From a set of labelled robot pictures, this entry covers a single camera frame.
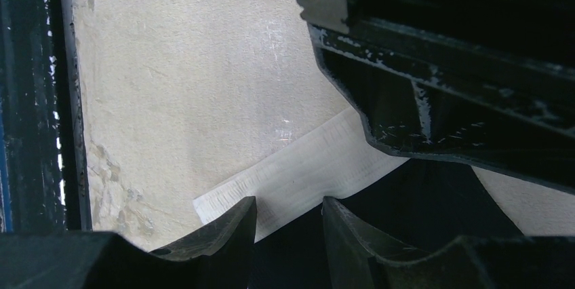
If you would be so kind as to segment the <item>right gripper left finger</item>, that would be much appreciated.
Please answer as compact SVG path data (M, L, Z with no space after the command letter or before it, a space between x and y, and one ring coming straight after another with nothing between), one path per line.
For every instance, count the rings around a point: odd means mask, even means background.
M217 219L146 252L117 233L1 235L2 288L246 288L257 206L244 197Z

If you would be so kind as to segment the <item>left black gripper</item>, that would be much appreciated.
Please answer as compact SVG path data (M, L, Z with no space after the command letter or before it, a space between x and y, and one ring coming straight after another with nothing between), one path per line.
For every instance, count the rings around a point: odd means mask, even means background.
M371 146L574 192L574 0L296 2Z

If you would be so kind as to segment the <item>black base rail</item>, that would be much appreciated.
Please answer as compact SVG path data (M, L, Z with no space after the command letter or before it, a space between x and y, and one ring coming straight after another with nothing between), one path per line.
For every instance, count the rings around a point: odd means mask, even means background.
M1 230L92 229L72 0L1 0Z

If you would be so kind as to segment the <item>black underwear white waistband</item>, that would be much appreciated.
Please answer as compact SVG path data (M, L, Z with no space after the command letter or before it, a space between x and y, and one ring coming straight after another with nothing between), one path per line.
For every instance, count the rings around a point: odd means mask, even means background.
M256 198L258 216L250 288L332 287L321 217L325 196L427 252L459 235L520 234L470 166L386 155L367 143L353 109L230 177L193 205L209 223L247 196Z

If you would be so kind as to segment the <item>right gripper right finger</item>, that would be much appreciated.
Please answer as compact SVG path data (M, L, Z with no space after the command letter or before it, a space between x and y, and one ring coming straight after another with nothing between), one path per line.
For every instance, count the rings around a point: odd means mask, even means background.
M428 253L322 204L333 288L573 288L574 238L459 236Z

